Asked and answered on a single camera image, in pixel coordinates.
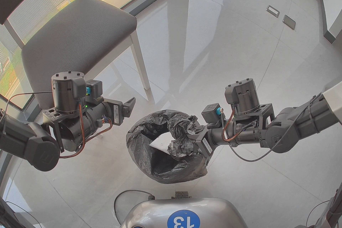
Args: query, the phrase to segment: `chair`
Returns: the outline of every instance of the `chair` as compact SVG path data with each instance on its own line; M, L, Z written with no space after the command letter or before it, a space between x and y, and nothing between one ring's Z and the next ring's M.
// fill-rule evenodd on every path
M74 0L24 45L8 21L22 1L0 0L0 24L22 48L34 92L51 90L51 76L61 71L81 71L86 80L93 79L128 47L143 87L150 88L134 16L101 0ZM36 98L41 109L53 107L51 94L36 94Z

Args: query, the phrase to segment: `blue connector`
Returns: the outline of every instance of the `blue connector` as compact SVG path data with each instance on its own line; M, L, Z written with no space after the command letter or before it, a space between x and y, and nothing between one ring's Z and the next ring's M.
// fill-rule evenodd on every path
M216 109L216 114L219 115L219 116L221 115L221 108L222 108L222 107L218 107L218 108Z

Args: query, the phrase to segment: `brown cable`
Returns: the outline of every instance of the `brown cable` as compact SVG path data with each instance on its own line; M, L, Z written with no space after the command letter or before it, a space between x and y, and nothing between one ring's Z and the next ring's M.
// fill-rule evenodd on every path
M225 137L224 137L224 132L226 131L226 129L227 129L227 127L228 127L230 121L232 120L233 115L234 115L234 112L235 112L235 108L233 109L233 111L232 111L232 113L231 113L231 115L230 115L230 117L229 117L228 122L226 123L225 127L224 127L223 130L222 130L221 136L222 136L222 139L223 139L224 141L231 141L231 140L233 140L233 139L236 138L236 136L233 136L233 138L231 138L231 139L225 139Z
M112 123L111 119L108 119L108 121L109 121L109 124L110 124L110 126L108 128L102 130L101 132L95 134L94 136L89 137L85 142L87 143L88 141L92 140L93 138L99 136L100 134L105 133L105 132L111 130L112 127L113 127L113 123Z
M83 113L82 113L82 105L81 105L81 103L79 103L79 105L78 105L78 110L79 110L79 112L80 112L80 121L81 121L80 126L81 126L82 141L83 141L83 142L82 142L81 149L80 149L78 152L76 152L75 154L68 155L68 156L60 156L60 157L59 157L60 159L68 159L68 158L71 158L71 157L75 157L75 156L77 156L79 153L81 153L82 150L83 150L83 148L85 147L85 134L84 134Z

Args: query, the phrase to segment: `chair leg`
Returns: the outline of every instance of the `chair leg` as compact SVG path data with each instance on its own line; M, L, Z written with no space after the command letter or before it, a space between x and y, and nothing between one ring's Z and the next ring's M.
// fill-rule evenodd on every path
M132 49L133 57L136 63L136 67L138 68L138 72L140 75L140 79L143 83L144 89L148 90L150 89L150 84L148 81L143 54L141 53L138 34L136 33L136 30L132 32L130 36L132 39L131 49Z

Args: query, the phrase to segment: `trash can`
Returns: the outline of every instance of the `trash can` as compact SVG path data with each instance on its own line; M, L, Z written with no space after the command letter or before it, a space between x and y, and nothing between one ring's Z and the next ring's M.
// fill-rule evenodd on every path
M161 110L140 119L128 131L126 144L132 160L147 176L159 183L181 183L207 174L210 157L187 137L202 131L196 116L175 110ZM170 132L174 140L167 154L150 146L161 134Z

